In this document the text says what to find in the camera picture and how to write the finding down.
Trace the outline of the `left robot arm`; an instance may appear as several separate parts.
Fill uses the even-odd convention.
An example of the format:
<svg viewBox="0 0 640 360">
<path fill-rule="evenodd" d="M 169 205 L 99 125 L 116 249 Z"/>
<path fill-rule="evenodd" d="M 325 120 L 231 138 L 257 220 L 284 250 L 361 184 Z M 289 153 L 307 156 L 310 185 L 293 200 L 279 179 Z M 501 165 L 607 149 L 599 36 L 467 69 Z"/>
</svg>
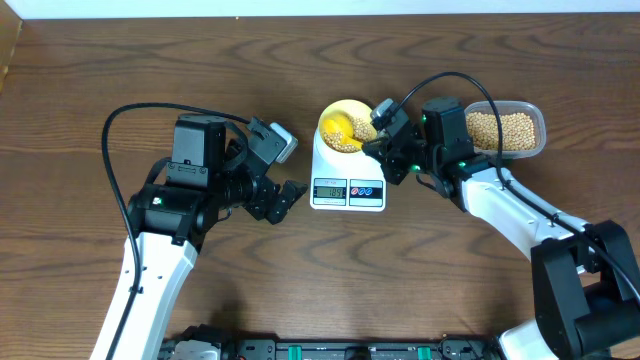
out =
<svg viewBox="0 0 640 360">
<path fill-rule="evenodd" d="M 266 175 L 296 138 L 252 118 L 244 129 L 222 116 L 184 114 L 172 154 L 157 161 L 142 188 L 120 202 L 128 236 L 116 290 L 94 359 L 154 359 L 178 294 L 208 231 L 241 207 L 256 220 L 281 222 L 308 187 Z"/>
</svg>

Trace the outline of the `yellow measuring scoop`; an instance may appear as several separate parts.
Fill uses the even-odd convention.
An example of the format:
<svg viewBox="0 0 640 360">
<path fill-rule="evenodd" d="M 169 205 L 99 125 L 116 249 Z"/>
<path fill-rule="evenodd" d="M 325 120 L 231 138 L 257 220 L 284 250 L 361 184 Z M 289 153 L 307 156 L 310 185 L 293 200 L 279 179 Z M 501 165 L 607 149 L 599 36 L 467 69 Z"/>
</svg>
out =
<svg viewBox="0 0 640 360">
<path fill-rule="evenodd" d="M 351 119 L 341 113 L 326 116 L 320 121 L 320 135 L 327 146 L 341 153 L 355 153 L 362 149 L 362 142 L 354 138 Z"/>
</svg>

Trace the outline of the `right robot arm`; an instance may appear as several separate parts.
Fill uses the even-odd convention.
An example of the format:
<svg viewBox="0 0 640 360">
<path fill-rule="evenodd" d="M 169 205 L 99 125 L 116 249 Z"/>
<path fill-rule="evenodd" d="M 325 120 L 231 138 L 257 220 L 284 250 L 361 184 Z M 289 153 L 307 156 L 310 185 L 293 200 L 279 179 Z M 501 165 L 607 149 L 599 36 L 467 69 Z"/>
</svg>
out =
<svg viewBox="0 0 640 360">
<path fill-rule="evenodd" d="M 426 174 L 429 188 L 484 220 L 530 261 L 533 319 L 502 333 L 505 359 L 585 359 L 639 335 L 639 269 L 626 231 L 608 220 L 570 216 L 476 152 L 456 98 L 436 98 L 412 123 L 387 99 L 371 113 L 377 131 L 363 145 L 386 181 Z"/>
</svg>

